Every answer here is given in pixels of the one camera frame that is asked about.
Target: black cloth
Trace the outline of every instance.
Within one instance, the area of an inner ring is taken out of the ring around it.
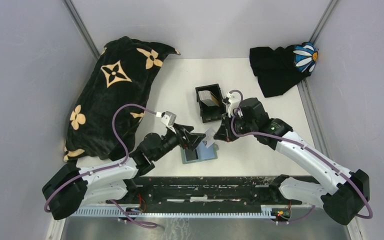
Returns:
[[[283,95],[311,75],[318,49],[309,42],[276,50],[268,46],[249,50],[249,62],[266,98]]]
[[[71,112],[65,161],[84,156],[115,161],[126,155],[113,133],[113,115],[125,104],[147,105],[154,78],[169,54],[179,52],[166,44],[127,36],[104,46]],[[135,133],[143,115],[142,109],[129,106],[115,119],[116,131],[129,152],[135,146]]]

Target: gray floor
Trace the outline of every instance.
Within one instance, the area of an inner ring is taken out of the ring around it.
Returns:
[[[293,209],[299,218],[308,209]],[[62,240],[350,240],[348,230],[323,210],[297,223],[279,225],[268,219],[143,218],[159,224],[145,229],[109,217],[69,217]]]

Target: metal frame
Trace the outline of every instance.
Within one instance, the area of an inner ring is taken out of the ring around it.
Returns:
[[[325,28],[326,23],[329,21],[332,13],[338,6],[338,3],[341,0],[330,0],[329,4],[326,7],[323,15],[318,21],[317,26],[315,27],[309,42],[315,44],[319,39],[320,33]],[[312,95],[309,88],[309,83],[307,79],[302,80],[298,84],[299,95],[301,96],[302,105],[304,107],[304,112],[307,117],[308,126],[310,128],[311,136],[314,141],[314,147],[326,155],[328,158],[331,157],[325,135],[323,134],[323,129],[320,125],[319,115],[317,114],[316,106],[313,102]]]
[[[230,213],[141,213],[129,214],[131,218],[199,218],[199,219],[275,219],[271,215],[270,206],[261,206],[261,212],[230,212]],[[125,215],[113,204],[88,205],[79,208],[71,217],[124,218]]]
[[[93,57],[97,60],[99,58],[99,51],[92,40],[91,35],[89,34],[85,24],[83,23],[78,11],[76,10],[75,5],[72,0],[62,0],[67,10],[74,20],[80,34],[82,35],[84,41],[89,47]],[[309,41],[313,44],[317,42],[321,32],[323,31],[326,23],[329,21],[332,13],[338,6],[340,0],[331,0],[324,11],[320,21],[314,29]],[[302,105],[304,107],[305,115],[308,121],[308,126],[310,128],[311,136],[314,140],[314,146],[320,152],[322,152],[327,157],[330,157],[329,148],[327,146],[322,127],[320,125],[320,119],[317,114],[317,110],[315,104],[312,100],[311,91],[309,89],[309,85],[307,79],[302,80],[298,85],[299,95],[301,97]],[[49,225],[49,230],[46,236],[46,239],[59,240],[61,237],[62,229],[64,226],[64,220],[55,221],[51,220],[51,224]],[[348,231],[352,240],[363,240],[362,234],[360,232],[359,223],[357,219],[353,219],[351,223],[348,225]]]
[[[85,26],[85,23],[83,23],[82,18],[79,15],[79,12],[77,11],[76,7],[74,6],[74,3],[72,0],[62,0],[64,5],[67,7],[68,12],[70,13],[71,18],[73,19],[75,25],[77,26],[81,36],[83,37],[84,41],[86,42],[87,46],[89,47],[90,51],[92,52],[93,57],[95,60],[98,60],[100,53],[97,49],[97,46],[95,45],[94,41],[92,40],[91,35],[88,32],[88,29]]]

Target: white table surface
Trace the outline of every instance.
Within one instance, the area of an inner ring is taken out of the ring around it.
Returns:
[[[202,123],[196,101],[195,87],[219,84],[222,94],[238,89],[244,98],[258,98],[271,118],[279,118],[313,145],[298,88],[295,86],[282,96],[264,98],[248,58],[167,59],[152,85],[147,107],[158,112],[170,111],[177,115],[176,123],[194,126],[194,132],[217,130],[220,121]],[[136,145],[146,134],[160,135],[166,129],[160,118],[145,114],[136,132]],[[260,144],[253,136],[234,142],[216,141],[217,159],[183,164],[180,147],[176,147],[155,162],[147,176],[277,176],[308,175],[286,156]],[[77,166],[96,166],[106,163],[97,157],[79,159]]]

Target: beige flower print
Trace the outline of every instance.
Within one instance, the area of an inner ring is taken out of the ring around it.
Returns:
[[[145,115],[145,112],[142,112],[142,113],[135,113],[135,112],[131,112],[130,113],[135,119],[136,118],[140,118],[139,119],[139,123],[142,121],[142,119],[144,118],[144,115]]]
[[[104,53],[105,53],[105,51],[107,50],[107,48],[106,47],[104,47],[103,48],[103,51],[100,53],[100,55],[99,56],[102,56]]]
[[[77,157],[84,152],[85,152],[85,150],[83,150],[81,148],[79,148],[75,151],[69,151],[69,150],[67,150],[67,147],[64,146],[64,153],[67,153],[66,155],[64,155],[64,162],[67,162],[69,160],[69,157],[71,157],[71,158]]]
[[[141,52],[143,55],[145,55],[145,57],[147,57],[146,59],[146,65],[145,65],[145,69],[150,69],[152,68],[154,65],[155,66],[158,66],[158,67],[161,67],[163,65],[163,61],[157,59],[158,57],[158,52],[154,51],[154,50],[151,50],[151,52],[145,50],[145,49],[142,49],[142,48],[136,48],[139,52]]]
[[[70,121],[71,121],[71,126],[73,127],[74,130],[79,129],[79,125],[83,125],[86,123],[86,116],[80,113],[81,110],[82,110],[82,106],[77,105],[74,111],[71,113]]]
[[[109,88],[111,84],[117,82],[131,82],[132,80],[126,75],[122,68],[120,60],[114,64],[103,65],[100,67],[101,71],[105,75],[106,88]]]

